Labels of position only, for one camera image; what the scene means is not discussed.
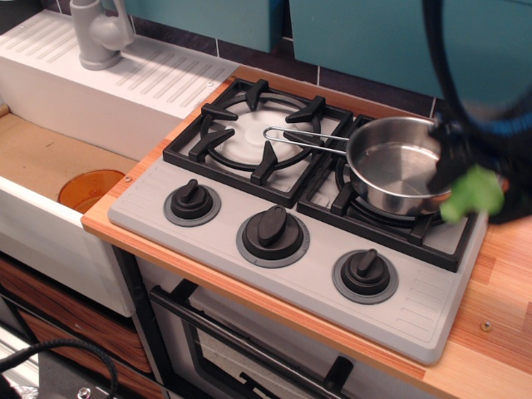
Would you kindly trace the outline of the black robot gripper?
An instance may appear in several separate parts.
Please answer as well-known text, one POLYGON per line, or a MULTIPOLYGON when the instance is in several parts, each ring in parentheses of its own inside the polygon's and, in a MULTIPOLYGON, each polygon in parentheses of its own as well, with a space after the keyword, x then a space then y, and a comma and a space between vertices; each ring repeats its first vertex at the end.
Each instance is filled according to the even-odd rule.
POLYGON ((515 111, 491 121, 443 120, 431 136, 441 144, 441 157, 429 179, 430 192, 444 192, 474 165, 494 171, 505 195, 491 224, 531 216, 531 111, 515 111))

